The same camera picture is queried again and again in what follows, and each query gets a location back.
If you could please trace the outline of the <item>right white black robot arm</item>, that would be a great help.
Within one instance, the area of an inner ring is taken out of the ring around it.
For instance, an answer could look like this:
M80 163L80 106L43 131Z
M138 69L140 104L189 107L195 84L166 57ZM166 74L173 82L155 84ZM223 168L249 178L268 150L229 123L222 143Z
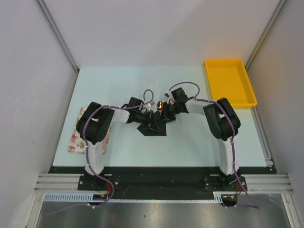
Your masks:
M241 126L240 119L226 98L217 101L188 97L180 87L168 90L168 98L163 104L163 118L174 121L177 114L200 114L206 117L209 130L218 140L220 154L219 185L223 190L231 190L239 178L239 165L236 159L235 138Z

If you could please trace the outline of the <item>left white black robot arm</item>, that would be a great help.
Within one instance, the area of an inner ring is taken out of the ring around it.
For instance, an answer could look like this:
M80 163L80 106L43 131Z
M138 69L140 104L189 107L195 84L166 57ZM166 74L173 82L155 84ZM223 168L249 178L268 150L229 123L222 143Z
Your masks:
M102 106L91 102L76 124L80 138L85 141L85 155L87 165L85 171L91 176L88 184L95 190L101 189L105 178L100 175L104 169L102 153L98 150L113 123L139 123L144 132L158 132L159 127L152 110L142 111L148 103L131 97L129 103L122 107Z

